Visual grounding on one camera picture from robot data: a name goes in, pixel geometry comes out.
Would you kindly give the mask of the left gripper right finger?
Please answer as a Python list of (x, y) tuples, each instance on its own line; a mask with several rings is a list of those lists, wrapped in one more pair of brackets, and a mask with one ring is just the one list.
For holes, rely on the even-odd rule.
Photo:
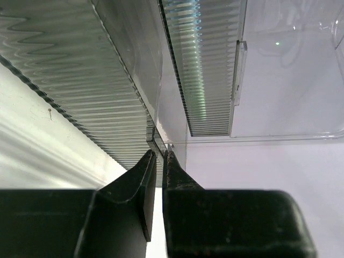
[(164, 154), (162, 211), (169, 257), (316, 257), (299, 205), (280, 190), (206, 190)]

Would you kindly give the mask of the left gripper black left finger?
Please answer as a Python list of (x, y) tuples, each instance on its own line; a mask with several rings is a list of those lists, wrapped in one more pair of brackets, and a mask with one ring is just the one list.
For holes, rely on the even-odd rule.
[(156, 155), (99, 190), (1, 190), (1, 257), (145, 257)]

